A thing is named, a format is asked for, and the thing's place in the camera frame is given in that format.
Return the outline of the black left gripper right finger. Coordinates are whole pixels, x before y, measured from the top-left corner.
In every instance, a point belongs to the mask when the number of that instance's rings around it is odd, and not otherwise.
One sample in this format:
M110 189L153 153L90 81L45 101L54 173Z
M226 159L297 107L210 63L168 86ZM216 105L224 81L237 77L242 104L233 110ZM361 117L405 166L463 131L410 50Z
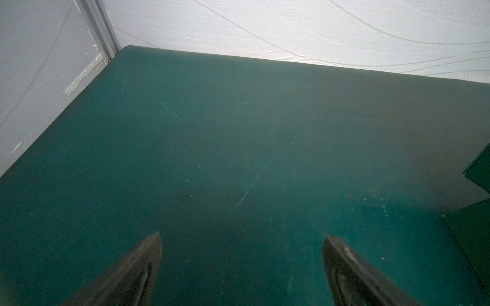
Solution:
M322 259L335 305L421 305L338 237L325 238Z

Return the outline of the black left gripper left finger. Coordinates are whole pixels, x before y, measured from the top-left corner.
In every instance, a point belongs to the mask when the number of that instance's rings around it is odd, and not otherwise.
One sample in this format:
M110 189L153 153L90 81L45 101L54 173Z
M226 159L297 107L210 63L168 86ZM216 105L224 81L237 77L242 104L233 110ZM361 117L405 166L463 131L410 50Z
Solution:
M149 305L162 258L162 238L142 239L64 305Z

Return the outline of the green jewelry box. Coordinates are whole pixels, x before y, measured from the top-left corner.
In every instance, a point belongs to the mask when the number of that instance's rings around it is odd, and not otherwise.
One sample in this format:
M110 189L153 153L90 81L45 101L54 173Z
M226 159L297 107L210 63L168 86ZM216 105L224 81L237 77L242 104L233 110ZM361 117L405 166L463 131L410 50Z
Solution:
M464 171L464 176L489 192L489 146ZM489 292L489 199L444 216L486 292Z

